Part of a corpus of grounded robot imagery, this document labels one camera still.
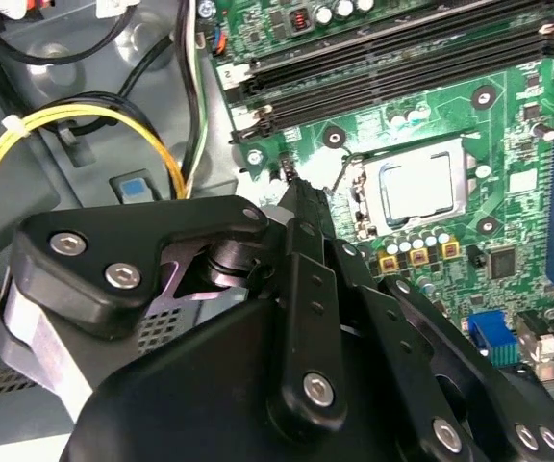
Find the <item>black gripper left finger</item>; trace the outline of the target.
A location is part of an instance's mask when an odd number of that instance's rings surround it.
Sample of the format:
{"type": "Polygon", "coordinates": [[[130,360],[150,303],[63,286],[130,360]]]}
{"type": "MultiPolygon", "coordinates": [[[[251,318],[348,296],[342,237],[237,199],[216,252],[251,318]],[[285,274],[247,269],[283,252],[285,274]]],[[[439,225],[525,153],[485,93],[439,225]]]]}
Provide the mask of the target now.
{"type": "Polygon", "coordinates": [[[41,213],[10,261],[10,331],[76,443],[315,442],[347,412],[328,199],[237,195],[41,213]]]}

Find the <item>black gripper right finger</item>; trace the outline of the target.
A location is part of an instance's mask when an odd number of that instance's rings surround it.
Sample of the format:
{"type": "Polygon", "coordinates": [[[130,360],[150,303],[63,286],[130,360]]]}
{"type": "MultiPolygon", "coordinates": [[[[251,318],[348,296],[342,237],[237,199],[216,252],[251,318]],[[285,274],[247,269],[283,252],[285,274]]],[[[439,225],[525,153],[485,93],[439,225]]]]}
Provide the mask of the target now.
{"type": "Polygon", "coordinates": [[[376,280],[352,244],[337,237],[330,198],[315,192],[329,261],[360,334],[393,393],[391,427],[405,461],[554,461],[554,399],[531,366],[492,360],[502,319],[463,334],[400,276],[376,280]]]}

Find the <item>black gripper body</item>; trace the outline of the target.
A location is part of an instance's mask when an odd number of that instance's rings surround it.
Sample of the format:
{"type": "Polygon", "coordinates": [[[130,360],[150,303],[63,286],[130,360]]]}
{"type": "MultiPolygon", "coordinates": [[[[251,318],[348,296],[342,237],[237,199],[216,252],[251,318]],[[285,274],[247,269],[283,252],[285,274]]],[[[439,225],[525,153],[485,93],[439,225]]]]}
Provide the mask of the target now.
{"type": "Polygon", "coordinates": [[[405,461],[393,393],[333,303],[246,301],[106,379],[66,461],[405,461]]]}

